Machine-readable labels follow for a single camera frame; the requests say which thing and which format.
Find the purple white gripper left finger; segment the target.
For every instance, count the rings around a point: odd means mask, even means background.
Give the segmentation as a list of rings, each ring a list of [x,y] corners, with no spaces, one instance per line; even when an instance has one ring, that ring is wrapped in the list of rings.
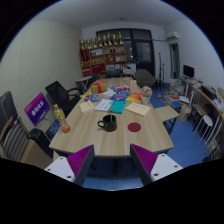
[[[68,157],[59,156],[45,170],[69,182],[82,186],[94,155],[94,145],[89,145]]]

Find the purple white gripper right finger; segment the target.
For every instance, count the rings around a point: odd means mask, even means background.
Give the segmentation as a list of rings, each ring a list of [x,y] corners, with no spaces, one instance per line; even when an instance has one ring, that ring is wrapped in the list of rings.
[[[157,155],[135,144],[130,145],[130,155],[144,185],[182,169],[182,166],[165,153]]]

